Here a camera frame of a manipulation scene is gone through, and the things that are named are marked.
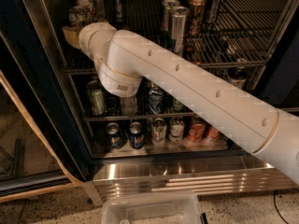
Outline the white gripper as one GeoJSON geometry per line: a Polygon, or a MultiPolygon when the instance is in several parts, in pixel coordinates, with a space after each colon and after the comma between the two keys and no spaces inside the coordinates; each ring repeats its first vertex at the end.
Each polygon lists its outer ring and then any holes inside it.
{"type": "Polygon", "coordinates": [[[87,55],[91,60],[106,59],[109,43],[117,29],[108,22],[95,22],[79,27],[62,27],[66,42],[87,55]]]}

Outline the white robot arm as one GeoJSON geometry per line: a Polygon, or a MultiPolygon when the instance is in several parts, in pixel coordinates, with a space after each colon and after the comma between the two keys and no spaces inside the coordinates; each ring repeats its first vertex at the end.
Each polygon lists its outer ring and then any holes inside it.
{"type": "Polygon", "coordinates": [[[299,183],[299,118],[240,90],[147,38],[107,22],[63,28],[109,93],[136,94],[147,78],[256,158],[299,183]]]}

